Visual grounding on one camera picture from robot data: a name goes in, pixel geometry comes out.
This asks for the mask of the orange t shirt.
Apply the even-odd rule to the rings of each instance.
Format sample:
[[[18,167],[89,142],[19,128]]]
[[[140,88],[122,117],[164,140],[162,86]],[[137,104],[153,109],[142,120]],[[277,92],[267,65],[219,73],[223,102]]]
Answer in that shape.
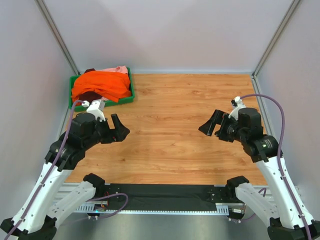
[[[131,97],[131,81],[127,74],[108,71],[90,71],[80,75],[71,89],[72,102],[81,95],[94,92],[102,98],[118,103],[120,99]]]

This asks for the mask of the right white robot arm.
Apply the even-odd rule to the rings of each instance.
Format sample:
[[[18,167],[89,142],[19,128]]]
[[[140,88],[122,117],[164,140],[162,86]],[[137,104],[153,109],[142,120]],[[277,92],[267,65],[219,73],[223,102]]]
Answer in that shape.
[[[255,108],[242,107],[228,114],[216,109],[199,131],[225,142],[238,141],[258,167],[273,196],[274,204],[258,193],[244,176],[227,185],[266,225],[271,240],[315,240],[320,222],[307,210],[289,178],[283,157],[278,158],[277,140],[264,133],[262,118]]]

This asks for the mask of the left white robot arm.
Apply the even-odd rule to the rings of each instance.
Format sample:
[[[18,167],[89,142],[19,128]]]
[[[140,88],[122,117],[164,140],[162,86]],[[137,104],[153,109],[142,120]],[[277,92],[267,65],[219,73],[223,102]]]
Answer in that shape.
[[[63,221],[86,201],[101,201],[107,197],[105,181],[87,174],[80,185],[62,200],[53,204],[61,185],[86,156],[86,151],[97,144],[111,144],[125,140],[130,130],[117,114],[111,115],[113,128],[108,121],[91,113],[71,117],[66,131],[51,144],[40,176],[27,200],[11,218],[0,225],[6,233],[19,240],[51,240]]]

